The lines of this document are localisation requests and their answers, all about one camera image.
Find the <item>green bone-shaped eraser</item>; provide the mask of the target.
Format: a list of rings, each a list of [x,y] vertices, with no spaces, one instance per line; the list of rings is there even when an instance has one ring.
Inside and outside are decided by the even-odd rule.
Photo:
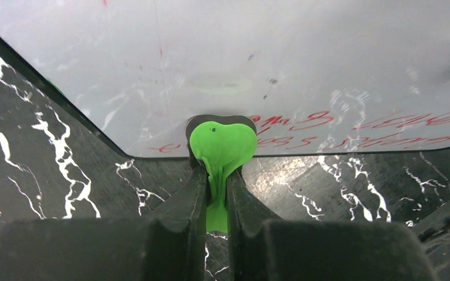
[[[228,233],[227,179],[257,150],[257,128],[242,115],[197,115],[186,125],[189,153],[206,169],[206,231]]]

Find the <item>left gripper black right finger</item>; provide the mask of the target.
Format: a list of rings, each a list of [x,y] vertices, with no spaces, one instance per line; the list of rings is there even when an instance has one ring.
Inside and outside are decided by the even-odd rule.
[[[238,170],[228,177],[226,191],[230,241],[259,240],[270,224],[284,222],[247,188]]]

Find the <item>small white whiteboard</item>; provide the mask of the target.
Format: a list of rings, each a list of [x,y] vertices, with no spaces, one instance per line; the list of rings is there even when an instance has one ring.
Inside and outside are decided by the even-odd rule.
[[[450,148],[450,1],[0,1],[11,70],[135,157],[198,115],[258,156]]]

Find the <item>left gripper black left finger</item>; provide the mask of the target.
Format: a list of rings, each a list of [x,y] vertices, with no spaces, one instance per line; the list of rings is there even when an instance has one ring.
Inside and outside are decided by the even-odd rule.
[[[183,186],[147,215],[145,239],[175,238],[204,241],[206,236],[207,172],[197,167]]]

